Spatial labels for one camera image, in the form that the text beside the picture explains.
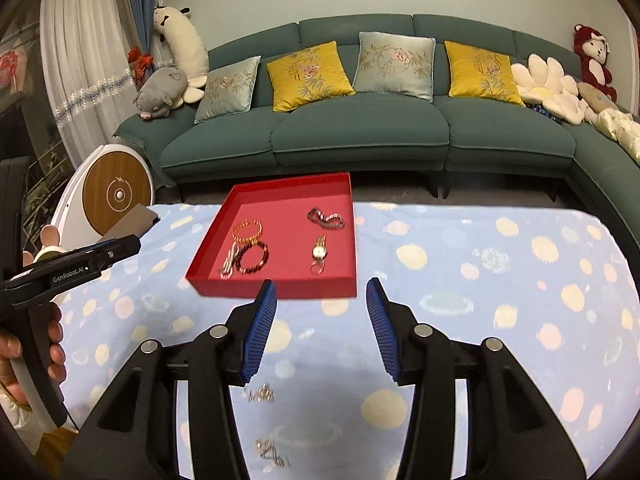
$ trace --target polka dot tablecloth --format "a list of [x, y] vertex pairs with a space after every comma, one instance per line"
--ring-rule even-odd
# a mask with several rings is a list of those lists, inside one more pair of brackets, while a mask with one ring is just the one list
[[[246, 302], [201, 298], [183, 277], [219, 206], [153, 209], [161, 222], [140, 254], [62, 304], [63, 391], [80, 423], [140, 342], [193, 340]], [[385, 373], [364, 300], [372, 276], [451, 339], [503, 339], [593, 473], [640, 407], [638, 294], [606, 228], [567, 210], [356, 203], [354, 214], [358, 297], [279, 302], [249, 385], [269, 383], [274, 402], [232, 390], [251, 477], [395, 478], [413, 390]], [[456, 392], [454, 478], [465, 471], [463, 381]], [[178, 393], [180, 468], [191, 476], [183, 385]], [[284, 468], [260, 458], [260, 438], [275, 444]]]

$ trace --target gray pig plush toy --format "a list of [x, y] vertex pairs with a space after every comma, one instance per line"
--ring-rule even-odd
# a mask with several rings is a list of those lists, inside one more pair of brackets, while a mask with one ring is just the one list
[[187, 75], [179, 68], [162, 67], [142, 85], [133, 103], [145, 121], [167, 117], [169, 111], [181, 106], [187, 88]]

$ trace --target jewelry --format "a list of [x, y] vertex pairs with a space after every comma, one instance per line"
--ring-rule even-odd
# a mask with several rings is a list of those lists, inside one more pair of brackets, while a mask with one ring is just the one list
[[[256, 266], [249, 267], [248, 269], [243, 269], [242, 257], [249, 249], [251, 249], [254, 246], [258, 246], [262, 248], [262, 260]], [[240, 274], [253, 274], [254, 272], [258, 272], [264, 266], [264, 264], [267, 263], [268, 259], [269, 259], [269, 248], [267, 247], [267, 245], [258, 240], [254, 240], [253, 242], [245, 245], [242, 249], [238, 251], [238, 254], [236, 254], [236, 259], [235, 259], [236, 270], [240, 272]]]
[[255, 402], [273, 402], [274, 401], [273, 390], [266, 383], [260, 386], [260, 388], [258, 388], [258, 391], [256, 393], [253, 393], [251, 390], [247, 390], [246, 388], [244, 389], [244, 392], [249, 402], [252, 402], [253, 400]]
[[278, 451], [271, 440], [267, 438], [259, 438], [255, 441], [255, 449], [260, 455], [260, 458], [271, 460], [277, 467], [285, 466], [284, 459], [278, 454]]
[[306, 214], [306, 217], [324, 229], [344, 229], [344, 220], [338, 213], [324, 216], [324, 213], [315, 207]]
[[[253, 223], [255, 226], [258, 227], [258, 232], [253, 235], [253, 236], [249, 236], [248, 238], [240, 238], [236, 235], [236, 233], [244, 228], [247, 227], [249, 224]], [[231, 237], [234, 239], [235, 242], [238, 242], [241, 245], [244, 244], [250, 244], [252, 242], [257, 242], [260, 237], [262, 236], [262, 224], [260, 222], [258, 222], [257, 220], [254, 220], [253, 222], [249, 222], [248, 220], [244, 220], [242, 223], [238, 224], [236, 227], [234, 227], [234, 230], [231, 231]]]
[[226, 254], [225, 263], [220, 267], [220, 278], [223, 280], [228, 280], [234, 273], [234, 262], [239, 252], [240, 246], [238, 245], [238, 242], [234, 242], [229, 249], [229, 252]]
[[316, 240], [316, 246], [311, 251], [311, 255], [314, 258], [314, 262], [311, 264], [311, 268], [309, 269], [312, 274], [316, 276], [318, 274], [322, 274], [324, 270], [324, 259], [326, 258], [326, 236], [321, 236]]

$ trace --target red teddy bear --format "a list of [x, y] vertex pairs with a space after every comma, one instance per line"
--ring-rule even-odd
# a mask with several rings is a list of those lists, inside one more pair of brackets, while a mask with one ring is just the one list
[[582, 61], [582, 80], [595, 86], [613, 102], [617, 101], [616, 89], [609, 86], [613, 77], [605, 67], [609, 57], [607, 38], [594, 28], [585, 25], [576, 25], [574, 31], [574, 52]]

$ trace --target green sofa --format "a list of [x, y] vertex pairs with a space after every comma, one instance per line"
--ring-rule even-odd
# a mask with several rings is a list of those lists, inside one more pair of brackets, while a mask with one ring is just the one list
[[[351, 81], [360, 31], [436, 38], [433, 103], [396, 94], [356, 94], [273, 112], [266, 64], [284, 54], [337, 41]], [[615, 142], [588, 124], [557, 124], [503, 102], [450, 98], [444, 41], [508, 54], [555, 57], [580, 78], [571, 51], [529, 34], [487, 23], [430, 14], [362, 14], [288, 23], [209, 51], [216, 69], [262, 56], [252, 109], [194, 125], [196, 106], [146, 122], [138, 116], [117, 132], [137, 145], [167, 187], [222, 178], [326, 171], [476, 171], [564, 179], [609, 227], [640, 276], [640, 168]]]

